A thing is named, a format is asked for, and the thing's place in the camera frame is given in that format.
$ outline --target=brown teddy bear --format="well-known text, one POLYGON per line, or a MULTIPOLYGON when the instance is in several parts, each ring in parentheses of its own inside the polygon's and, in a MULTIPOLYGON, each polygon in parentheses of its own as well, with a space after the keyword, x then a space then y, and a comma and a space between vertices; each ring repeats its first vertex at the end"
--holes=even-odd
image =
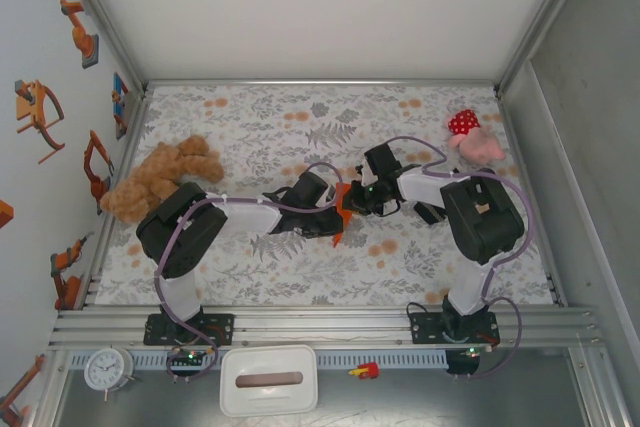
POLYGON ((220 154, 208 153, 209 145, 200 135, 177 146, 160 142, 127 179, 104 194, 100 207, 122 222, 138 223, 178 189, 176 182, 184 174, 219 182, 224 177, 220 154))

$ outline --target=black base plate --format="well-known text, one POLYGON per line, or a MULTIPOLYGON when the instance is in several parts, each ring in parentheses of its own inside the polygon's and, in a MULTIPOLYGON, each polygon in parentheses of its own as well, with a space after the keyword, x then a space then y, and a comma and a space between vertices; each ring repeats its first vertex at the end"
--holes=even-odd
MULTIPOLYGON (((187 321, 191 327, 206 334, 216 345, 231 345, 234 316, 231 314, 196 314, 187 321)), ((183 345, 196 338, 188 330, 174 323, 166 314, 151 314, 144 326, 144 345, 183 345)), ((190 345, 207 345, 200 338, 190 345)))
POLYGON ((496 323, 496 316, 486 312, 481 319, 474 323, 473 330, 468 337, 451 339, 446 335, 442 323, 442 312, 414 312, 409 314, 411 322, 411 337, 414 344, 498 344, 500 332, 496 323))

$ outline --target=white wall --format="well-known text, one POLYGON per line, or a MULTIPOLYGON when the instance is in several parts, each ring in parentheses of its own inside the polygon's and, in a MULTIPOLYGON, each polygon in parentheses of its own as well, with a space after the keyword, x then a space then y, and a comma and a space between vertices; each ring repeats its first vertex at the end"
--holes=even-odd
MULTIPOLYGON (((0 395, 20 378, 46 347, 55 319, 56 298, 49 256, 63 252, 89 230, 99 233, 102 218, 82 168, 89 129, 102 139, 117 163, 125 138, 115 140, 111 90, 113 56, 100 39, 99 63, 87 70, 71 39, 71 22, 59 0, 0 0, 0 199, 13 206, 15 218, 0 229, 0 395), (51 136, 65 147, 38 165, 49 147, 39 134, 16 129, 14 81, 40 80, 57 96, 65 119, 51 136)), ((95 33, 90 18, 79 18, 95 33)), ((45 102, 48 120, 53 108, 45 102)), ((107 171, 100 158, 96 173, 107 171)), ((97 235, 70 273, 86 267, 97 235)))
POLYGON ((497 80, 541 0, 103 0, 148 79, 497 80))

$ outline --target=pink plush toy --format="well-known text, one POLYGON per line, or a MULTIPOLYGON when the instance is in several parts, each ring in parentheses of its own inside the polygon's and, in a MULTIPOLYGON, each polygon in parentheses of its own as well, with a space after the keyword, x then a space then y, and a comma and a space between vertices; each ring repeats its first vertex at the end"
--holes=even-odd
POLYGON ((503 160, 506 157, 497 137, 488 127, 480 126, 473 110, 458 112, 447 122, 447 127, 453 132, 453 137, 449 139, 449 147, 458 147, 462 157, 469 162, 485 165, 492 160, 503 160))

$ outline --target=orange object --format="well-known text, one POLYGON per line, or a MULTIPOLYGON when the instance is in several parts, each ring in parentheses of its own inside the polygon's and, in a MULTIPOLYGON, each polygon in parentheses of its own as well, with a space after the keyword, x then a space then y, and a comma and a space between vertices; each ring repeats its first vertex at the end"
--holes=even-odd
POLYGON ((0 399, 0 419, 9 427, 22 427, 23 415, 13 410, 11 406, 27 385, 29 385, 29 382, 42 370, 44 360, 44 355, 36 357, 33 366, 22 376, 18 383, 13 386, 9 393, 0 399))
POLYGON ((4 227, 13 219, 13 207, 0 200, 0 228, 4 227))
MULTIPOLYGON (((340 184, 336 184, 336 191, 338 191, 338 190, 340 190, 340 184)), ((334 248, 340 242, 340 239, 342 238, 342 234, 346 230, 347 225, 349 225, 349 221, 351 220, 351 217, 353 216, 353 212, 351 212, 350 210, 342 210, 342 199, 344 198, 345 194, 347 192, 349 192, 350 190, 351 190, 351 184, 344 184, 342 192, 338 196, 338 201, 336 202, 336 209, 337 209, 338 213, 342 216, 342 229, 343 230, 342 230, 342 233, 336 234, 336 235, 333 236, 333 247, 334 248)))
POLYGON ((100 156, 107 163, 109 168, 109 175, 113 175, 114 167, 113 162, 111 162, 111 158, 107 154, 102 142, 100 142, 100 138, 93 131, 89 131, 89 144, 87 145, 87 149, 84 151, 84 173, 87 174, 87 178, 91 183, 91 195, 98 204, 98 215, 102 213, 102 209, 100 208, 100 199, 102 196, 109 191, 109 187, 111 186, 111 179, 107 177, 102 180, 99 176, 93 173, 91 170, 91 156, 93 155, 93 149, 96 149, 100 156))
POLYGON ((82 246, 92 234, 93 232, 89 232, 82 239, 78 239, 73 247, 68 248, 62 254, 51 254, 51 277, 53 277, 53 283, 58 294, 58 299, 55 303, 56 310, 71 310, 76 303, 76 297, 80 290, 80 279, 72 276, 65 281, 62 278, 62 272, 80 259, 82 246))
POLYGON ((62 112, 62 107, 60 107, 60 103, 53 92, 51 92, 51 89, 42 85, 38 80, 34 80, 28 84, 22 80, 16 81, 15 92, 18 96, 16 99, 16 119, 22 120, 25 117, 29 117, 29 123, 20 127, 17 132, 21 134, 28 128, 33 127, 45 142, 49 144, 49 147, 53 149, 53 152, 50 152, 38 161, 38 163, 41 164, 64 147, 64 144, 59 144, 54 141, 47 131, 47 129, 64 119, 64 112, 62 112), (58 114, 58 118, 48 124, 44 114, 44 100, 47 97, 53 103, 53 107, 58 114))
POLYGON ((380 368, 375 362, 359 365, 357 369, 349 371, 349 375, 354 375, 360 380, 375 379, 380 375, 380 368))
POLYGON ((98 63, 98 36, 89 35, 76 14, 84 12, 84 7, 80 2, 67 2, 60 0, 60 10, 69 17, 73 30, 71 36, 76 48, 82 52, 82 67, 88 68, 98 63))

